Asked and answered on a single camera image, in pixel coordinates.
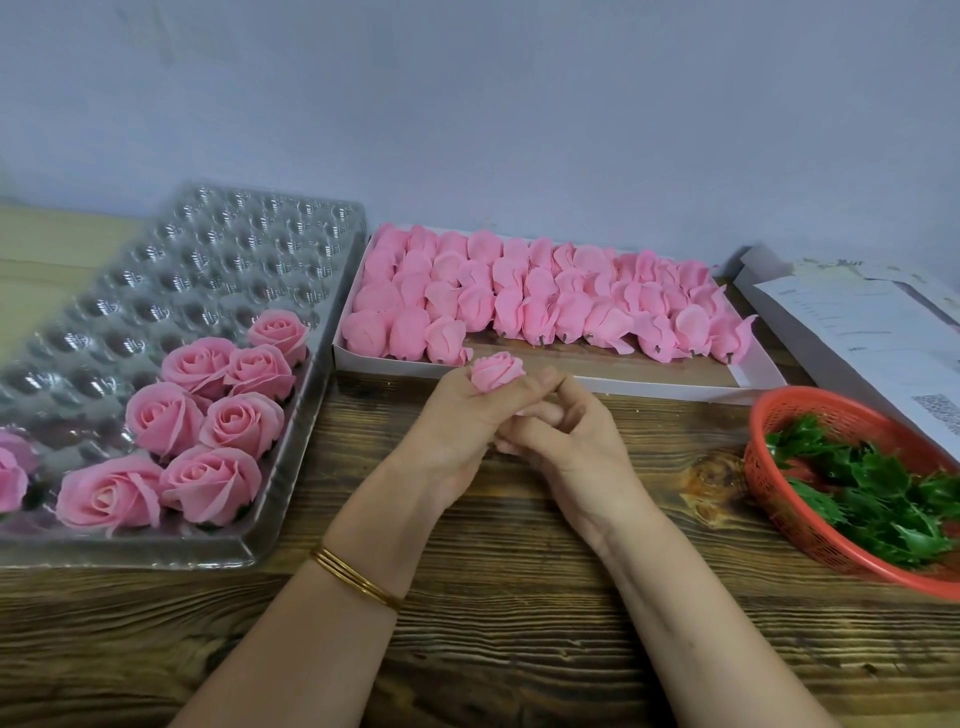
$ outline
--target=person's right hand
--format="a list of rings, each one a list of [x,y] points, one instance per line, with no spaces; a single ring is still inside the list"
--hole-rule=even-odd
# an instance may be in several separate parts
[[[614,530],[657,509],[630,462],[613,417],[573,376],[557,389],[560,406],[541,402],[496,432],[498,450],[525,457],[550,485],[566,519],[602,556]]]

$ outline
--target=orange basket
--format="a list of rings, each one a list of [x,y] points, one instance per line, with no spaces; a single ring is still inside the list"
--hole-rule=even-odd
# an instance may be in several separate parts
[[[813,387],[771,390],[751,410],[744,469],[751,492],[787,541],[841,573],[872,581],[892,581],[925,594],[960,600],[960,549],[922,571],[899,569],[841,536],[790,487],[774,463],[764,436],[806,413],[817,415],[837,440],[850,445],[866,441],[885,454],[895,452],[906,469],[916,475],[928,475],[939,468],[958,472],[957,466],[925,438],[858,402]]]

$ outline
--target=wall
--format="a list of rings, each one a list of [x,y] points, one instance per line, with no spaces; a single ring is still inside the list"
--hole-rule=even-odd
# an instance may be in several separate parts
[[[960,284],[958,37],[956,0],[7,2],[0,179],[133,214],[274,185],[711,261],[845,241]]]

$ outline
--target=qr code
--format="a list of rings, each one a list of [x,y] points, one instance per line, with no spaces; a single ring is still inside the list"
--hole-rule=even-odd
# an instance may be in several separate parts
[[[946,395],[922,395],[913,401],[960,436],[960,406]]]

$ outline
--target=gold bracelet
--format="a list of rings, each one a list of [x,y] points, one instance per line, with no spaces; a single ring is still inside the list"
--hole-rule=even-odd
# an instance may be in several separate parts
[[[369,579],[364,578],[358,571],[351,569],[347,562],[333,554],[329,549],[317,546],[310,551],[310,558],[345,584],[349,584],[367,596],[372,596],[385,607],[390,607],[395,612],[399,612],[400,607],[403,606],[403,599],[384,592]]]

